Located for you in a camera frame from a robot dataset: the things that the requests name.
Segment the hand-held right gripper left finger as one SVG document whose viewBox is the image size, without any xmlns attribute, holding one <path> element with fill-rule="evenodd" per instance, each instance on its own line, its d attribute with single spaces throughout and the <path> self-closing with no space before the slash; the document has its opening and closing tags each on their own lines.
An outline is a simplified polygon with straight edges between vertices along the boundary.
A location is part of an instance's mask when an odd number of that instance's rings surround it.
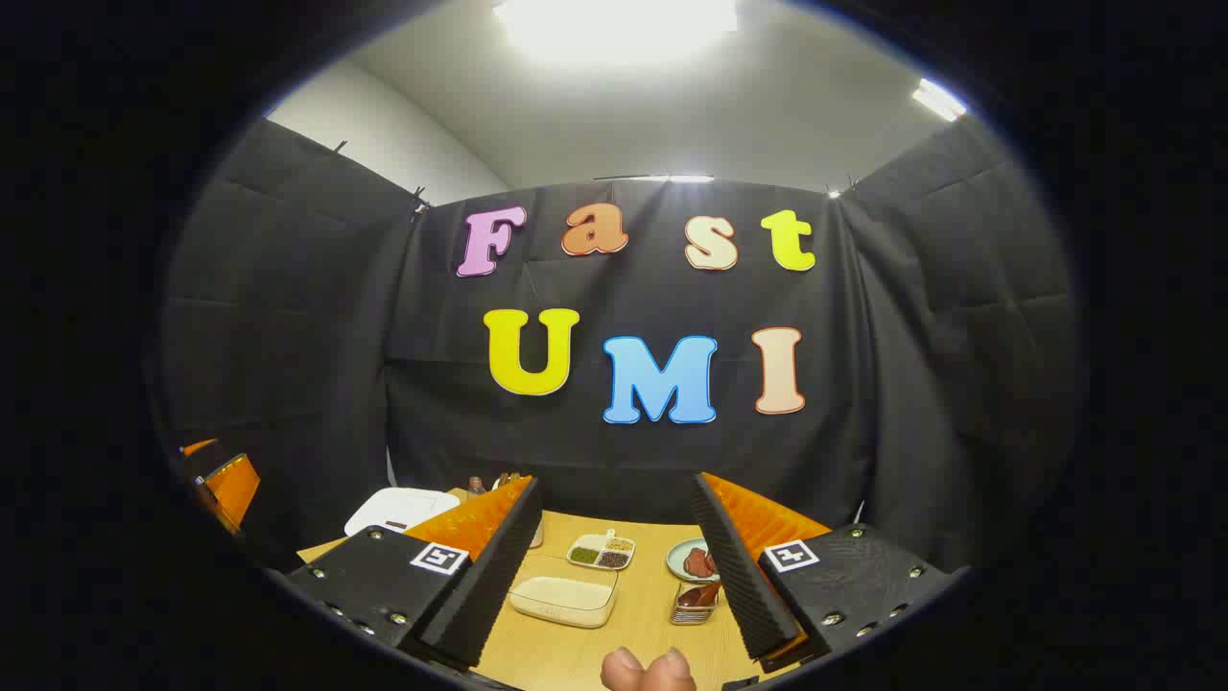
<svg viewBox="0 0 1228 691">
<path fill-rule="evenodd" d="M 295 592 L 386 646 L 476 666 L 542 520 L 533 476 L 403 531 L 360 529 L 289 574 Z"/>
</svg>

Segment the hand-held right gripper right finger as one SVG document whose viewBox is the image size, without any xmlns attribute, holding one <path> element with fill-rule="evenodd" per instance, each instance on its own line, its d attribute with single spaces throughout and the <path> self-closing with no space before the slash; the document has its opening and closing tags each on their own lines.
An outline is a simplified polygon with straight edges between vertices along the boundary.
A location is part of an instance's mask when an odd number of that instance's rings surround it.
<svg viewBox="0 0 1228 691">
<path fill-rule="evenodd" d="M 863 646 L 960 582 L 959 569 L 863 522 L 826 528 L 710 473 L 693 476 L 690 507 L 745 652 L 765 673 Z"/>
</svg>

